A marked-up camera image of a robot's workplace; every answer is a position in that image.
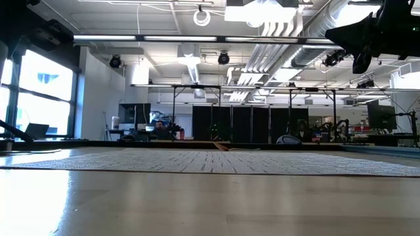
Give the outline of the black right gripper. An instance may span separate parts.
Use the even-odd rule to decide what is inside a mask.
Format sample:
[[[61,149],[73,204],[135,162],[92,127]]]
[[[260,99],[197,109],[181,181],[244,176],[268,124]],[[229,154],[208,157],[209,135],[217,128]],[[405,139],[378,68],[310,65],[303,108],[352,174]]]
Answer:
[[[371,13],[359,22],[328,29],[325,37],[345,50],[360,50],[354,56],[352,72],[362,74],[373,57],[402,54],[399,35],[405,16],[406,0],[382,0],[376,17]]]

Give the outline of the black monitor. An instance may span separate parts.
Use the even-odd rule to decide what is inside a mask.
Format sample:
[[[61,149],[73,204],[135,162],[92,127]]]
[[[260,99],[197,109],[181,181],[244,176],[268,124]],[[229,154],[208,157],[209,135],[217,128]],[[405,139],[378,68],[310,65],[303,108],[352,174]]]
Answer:
[[[151,104],[119,104],[118,116],[120,123],[148,124],[150,122]]]
[[[397,129],[395,108],[392,106],[368,104],[367,116],[371,128],[388,131]]]

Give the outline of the black room divider panels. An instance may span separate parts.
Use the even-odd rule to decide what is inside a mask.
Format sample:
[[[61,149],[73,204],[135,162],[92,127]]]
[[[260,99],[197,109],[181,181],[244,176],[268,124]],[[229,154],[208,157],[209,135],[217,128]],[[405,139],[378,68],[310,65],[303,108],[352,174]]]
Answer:
[[[295,134],[298,122],[308,121],[307,109],[194,106],[192,136],[196,140],[244,144],[274,144]]]

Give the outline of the overhead LED light bar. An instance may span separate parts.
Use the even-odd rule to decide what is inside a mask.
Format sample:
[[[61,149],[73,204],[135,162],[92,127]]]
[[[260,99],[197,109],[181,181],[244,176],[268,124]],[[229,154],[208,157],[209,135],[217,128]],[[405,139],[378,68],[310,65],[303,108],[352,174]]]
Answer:
[[[76,42],[154,42],[154,43],[244,43],[282,45],[334,45],[324,38],[261,37],[261,36],[198,36],[198,35],[74,35]]]

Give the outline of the grey woven placemat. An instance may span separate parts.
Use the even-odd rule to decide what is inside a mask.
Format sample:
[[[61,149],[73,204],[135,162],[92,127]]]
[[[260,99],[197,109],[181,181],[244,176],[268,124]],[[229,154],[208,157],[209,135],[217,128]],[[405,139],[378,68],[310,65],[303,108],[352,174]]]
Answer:
[[[392,176],[420,178],[420,167],[319,153],[122,149],[0,157],[0,168],[196,174]]]

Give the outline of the person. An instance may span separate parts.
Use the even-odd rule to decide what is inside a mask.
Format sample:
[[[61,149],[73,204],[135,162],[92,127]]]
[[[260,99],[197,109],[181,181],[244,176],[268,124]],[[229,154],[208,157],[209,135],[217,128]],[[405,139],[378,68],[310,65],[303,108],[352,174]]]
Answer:
[[[170,133],[168,132],[167,128],[163,124],[162,121],[155,122],[155,128],[153,133],[156,135],[157,140],[167,140],[170,138]]]

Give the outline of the large glass window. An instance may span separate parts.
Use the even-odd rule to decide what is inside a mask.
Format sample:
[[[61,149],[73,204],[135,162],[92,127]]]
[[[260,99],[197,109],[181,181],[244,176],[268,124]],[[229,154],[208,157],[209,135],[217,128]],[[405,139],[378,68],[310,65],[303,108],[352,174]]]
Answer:
[[[0,120],[22,131],[47,125],[52,137],[72,133],[76,73],[31,50],[5,60],[0,73]]]

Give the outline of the dark laptop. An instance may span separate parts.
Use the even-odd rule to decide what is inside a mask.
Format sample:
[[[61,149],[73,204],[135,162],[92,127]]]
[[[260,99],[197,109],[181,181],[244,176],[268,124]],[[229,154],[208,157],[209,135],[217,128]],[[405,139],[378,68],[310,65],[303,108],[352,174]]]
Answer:
[[[34,140],[44,139],[46,137],[49,125],[29,123],[25,133]]]

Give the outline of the silver ventilation duct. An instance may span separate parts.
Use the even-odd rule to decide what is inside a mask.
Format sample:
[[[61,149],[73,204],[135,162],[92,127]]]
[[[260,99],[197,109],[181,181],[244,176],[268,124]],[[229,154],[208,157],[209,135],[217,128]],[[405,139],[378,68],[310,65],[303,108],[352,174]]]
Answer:
[[[350,0],[329,0],[303,32],[304,37],[324,37],[325,32],[338,26],[340,12]],[[299,47],[291,60],[292,68],[304,68],[318,59],[326,50]]]

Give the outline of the black background rig frame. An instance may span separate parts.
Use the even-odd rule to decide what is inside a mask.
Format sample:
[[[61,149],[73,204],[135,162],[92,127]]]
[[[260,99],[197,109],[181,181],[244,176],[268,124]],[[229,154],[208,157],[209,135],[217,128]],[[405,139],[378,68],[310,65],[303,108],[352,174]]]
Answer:
[[[330,106],[337,109],[337,99],[358,98],[360,96],[367,98],[372,97],[374,100],[390,99],[390,95],[394,93],[418,93],[420,89],[408,88],[339,88],[339,87],[258,87],[258,86],[227,86],[227,85],[170,85],[170,84],[132,84],[136,88],[157,88],[172,89],[173,101],[176,103],[176,97],[185,91],[192,90],[209,90],[216,94],[217,102],[212,105],[218,106],[289,106],[292,109],[295,105],[293,100],[307,98],[326,97],[331,100]],[[288,103],[267,102],[269,97],[277,97],[288,99]]]

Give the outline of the black aluminium table frame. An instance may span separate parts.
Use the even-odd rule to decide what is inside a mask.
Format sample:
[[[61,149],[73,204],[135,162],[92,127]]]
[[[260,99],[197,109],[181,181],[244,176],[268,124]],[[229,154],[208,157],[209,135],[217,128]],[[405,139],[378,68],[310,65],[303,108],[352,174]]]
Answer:
[[[368,146],[362,144],[305,143],[301,145],[247,144],[220,142],[228,148],[249,148],[262,151],[345,151],[386,155],[420,160],[420,149],[414,147]],[[151,142],[119,142],[94,140],[36,140],[32,142],[0,140],[0,155],[8,153],[49,152],[70,148],[163,148],[163,149],[217,149],[212,141],[152,140]]]

